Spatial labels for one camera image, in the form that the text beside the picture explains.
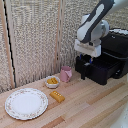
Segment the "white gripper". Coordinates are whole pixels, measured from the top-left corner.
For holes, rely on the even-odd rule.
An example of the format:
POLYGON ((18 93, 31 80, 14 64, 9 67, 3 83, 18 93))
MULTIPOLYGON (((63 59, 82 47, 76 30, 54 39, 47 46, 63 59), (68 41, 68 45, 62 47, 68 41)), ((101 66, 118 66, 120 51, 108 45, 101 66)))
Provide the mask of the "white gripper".
MULTIPOLYGON (((91 57, 99 57, 101 55, 101 40, 94 40, 88 43, 81 43, 78 39, 75 40, 74 49, 78 52, 90 55, 91 57)), ((89 64, 92 64, 93 58, 89 59, 89 64)))

